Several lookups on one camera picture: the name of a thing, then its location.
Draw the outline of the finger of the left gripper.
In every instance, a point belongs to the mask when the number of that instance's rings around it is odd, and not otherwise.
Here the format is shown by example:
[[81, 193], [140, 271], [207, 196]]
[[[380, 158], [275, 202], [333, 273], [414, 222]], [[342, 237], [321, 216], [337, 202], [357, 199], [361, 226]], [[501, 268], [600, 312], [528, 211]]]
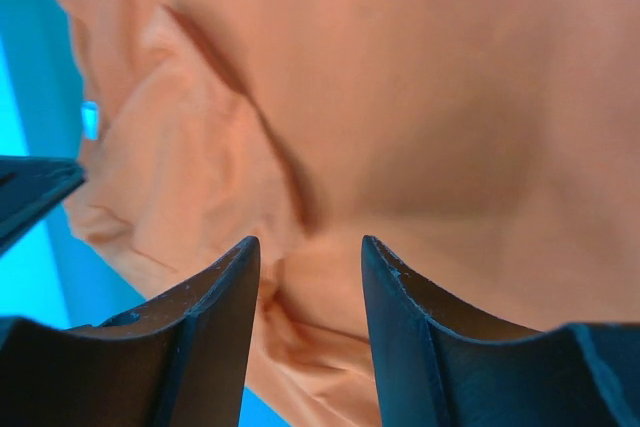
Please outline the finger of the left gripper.
[[84, 182], [74, 160], [1, 156], [1, 251], [6, 252], [31, 227]]

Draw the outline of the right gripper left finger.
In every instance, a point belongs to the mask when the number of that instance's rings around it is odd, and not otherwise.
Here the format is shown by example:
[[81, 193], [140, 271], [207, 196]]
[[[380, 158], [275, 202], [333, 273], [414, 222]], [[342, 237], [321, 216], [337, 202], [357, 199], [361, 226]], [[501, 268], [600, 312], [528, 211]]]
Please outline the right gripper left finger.
[[65, 425], [237, 425], [259, 272], [260, 245], [248, 237], [155, 298], [72, 329]]

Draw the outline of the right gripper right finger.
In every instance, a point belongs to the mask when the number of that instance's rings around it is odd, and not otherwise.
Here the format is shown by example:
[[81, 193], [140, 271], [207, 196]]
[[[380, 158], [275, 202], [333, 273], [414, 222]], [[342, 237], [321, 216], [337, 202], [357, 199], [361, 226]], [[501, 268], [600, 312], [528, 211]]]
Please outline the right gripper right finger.
[[361, 272], [386, 426], [545, 426], [533, 331], [462, 301], [364, 238]]

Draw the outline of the orange t shirt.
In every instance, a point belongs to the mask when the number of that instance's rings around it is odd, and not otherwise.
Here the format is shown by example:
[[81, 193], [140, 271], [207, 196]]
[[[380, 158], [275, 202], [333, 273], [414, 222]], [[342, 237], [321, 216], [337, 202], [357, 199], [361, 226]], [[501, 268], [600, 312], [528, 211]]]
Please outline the orange t shirt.
[[98, 134], [74, 235], [154, 297], [248, 235], [247, 383], [377, 426], [374, 235], [495, 316], [639, 317], [639, 0], [57, 0]]

